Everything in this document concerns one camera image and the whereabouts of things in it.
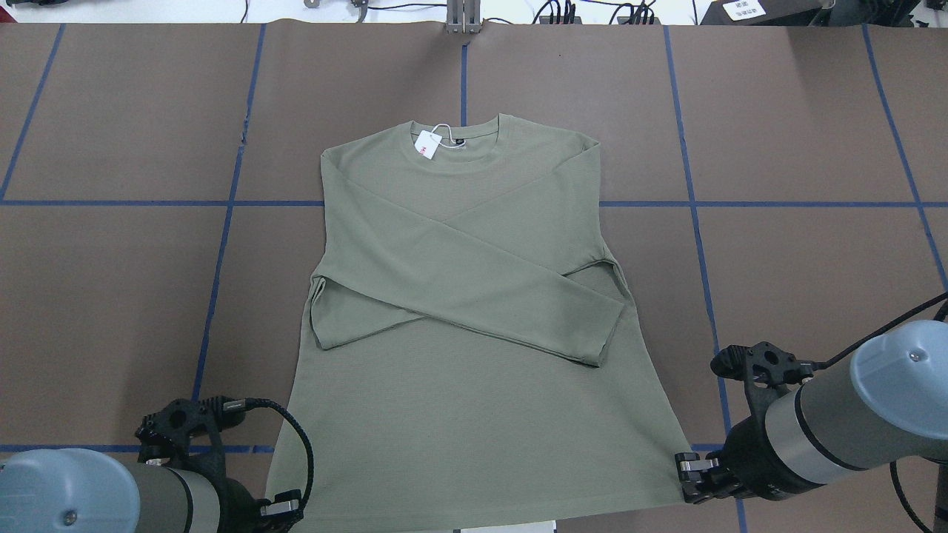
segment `crew neckline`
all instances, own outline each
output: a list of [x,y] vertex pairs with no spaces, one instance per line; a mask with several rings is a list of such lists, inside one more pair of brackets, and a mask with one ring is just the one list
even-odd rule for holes
[[[499,114],[483,124],[451,127],[451,136],[454,138],[478,138],[497,134],[497,138],[489,153],[468,161],[439,160],[437,155],[435,155],[434,159],[426,159],[424,156],[418,154],[418,151],[415,150],[414,147],[414,136],[417,136],[422,131],[431,131],[434,126],[421,124],[414,120],[406,122],[399,128],[399,137],[401,137],[399,146],[409,162],[427,172],[454,174],[470,172],[472,169],[482,170],[503,157],[510,135],[509,119],[509,115]],[[440,134],[443,129],[444,128],[439,128],[438,133]],[[442,148],[442,150],[447,151],[450,150],[450,148]]]

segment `price tag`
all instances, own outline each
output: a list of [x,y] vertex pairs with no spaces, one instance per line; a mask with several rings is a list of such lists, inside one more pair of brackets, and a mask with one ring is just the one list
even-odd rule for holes
[[418,134],[418,140],[415,141],[415,150],[422,156],[431,159],[434,157],[434,151],[441,146],[442,137],[436,133],[421,132]]
[[767,14],[757,0],[738,0],[724,4],[722,7],[733,21],[752,19]]

